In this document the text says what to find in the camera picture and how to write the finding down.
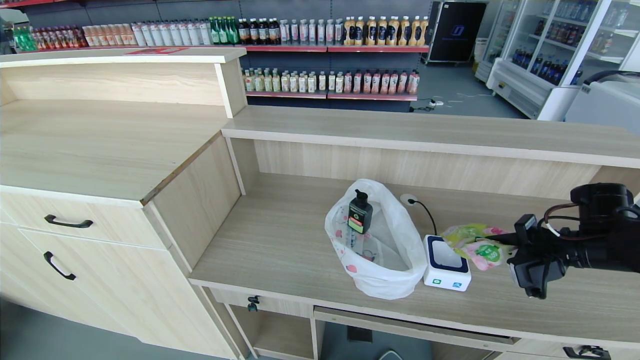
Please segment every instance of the plastic bag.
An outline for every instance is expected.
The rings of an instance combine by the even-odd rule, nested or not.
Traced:
[[[373,207],[371,227],[359,234],[347,225],[349,203],[358,189]],[[381,183],[359,179],[333,206],[324,229],[356,287],[371,297],[400,299],[413,292],[427,257],[409,213]]]

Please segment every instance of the black bottle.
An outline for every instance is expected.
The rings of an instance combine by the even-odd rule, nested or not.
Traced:
[[[366,233],[371,226],[373,206],[367,202],[368,198],[367,193],[356,189],[356,197],[349,203],[349,220],[347,224],[360,234]]]

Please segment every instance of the gray floor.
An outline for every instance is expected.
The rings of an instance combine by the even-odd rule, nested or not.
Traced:
[[[491,96],[484,83],[478,81],[471,71],[470,65],[444,63],[421,64],[418,101],[412,102],[414,108],[427,106],[433,98],[444,102],[437,106],[432,114],[508,117],[527,119],[500,96]]]
[[[428,341],[373,332],[373,342],[347,342],[346,327],[328,324],[322,360],[377,360],[388,349],[403,359],[430,360]],[[217,360],[217,357],[147,345],[131,336],[70,322],[7,301],[0,305],[2,360]],[[261,357],[260,360],[275,360]],[[397,360],[387,356],[384,360]]]

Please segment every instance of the drawer handle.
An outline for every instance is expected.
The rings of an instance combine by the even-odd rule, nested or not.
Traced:
[[[51,261],[51,258],[53,258],[53,253],[51,251],[47,251],[44,253],[44,259],[49,263],[49,265],[51,265],[52,268],[55,269],[55,271],[58,272],[58,274],[62,275],[62,277],[64,277],[65,279],[71,280],[71,281],[73,281],[76,278],[76,276],[73,273],[65,275],[62,271],[60,271],[59,268],[56,267],[56,265],[53,264],[53,261]]]
[[[84,229],[86,227],[90,227],[91,224],[93,224],[93,222],[91,220],[85,220],[83,222],[81,222],[80,224],[66,224],[64,222],[57,222],[54,221],[56,219],[56,217],[54,215],[47,215],[44,217],[44,220],[46,220],[48,223],[50,224],[54,224],[54,225],[60,225],[60,226],[69,226],[69,227],[79,227],[81,229]]]
[[[583,345],[580,347],[577,354],[572,347],[563,347],[562,349],[564,350],[564,353],[571,359],[611,360],[611,355],[609,355],[609,352],[601,347]]]

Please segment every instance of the bottled drink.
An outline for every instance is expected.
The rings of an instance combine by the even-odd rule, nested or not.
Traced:
[[[536,61],[533,62],[533,66],[531,67],[531,73],[533,74],[537,74],[538,71],[540,70],[540,66],[542,65],[542,54],[538,54],[538,57],[536,58]]]

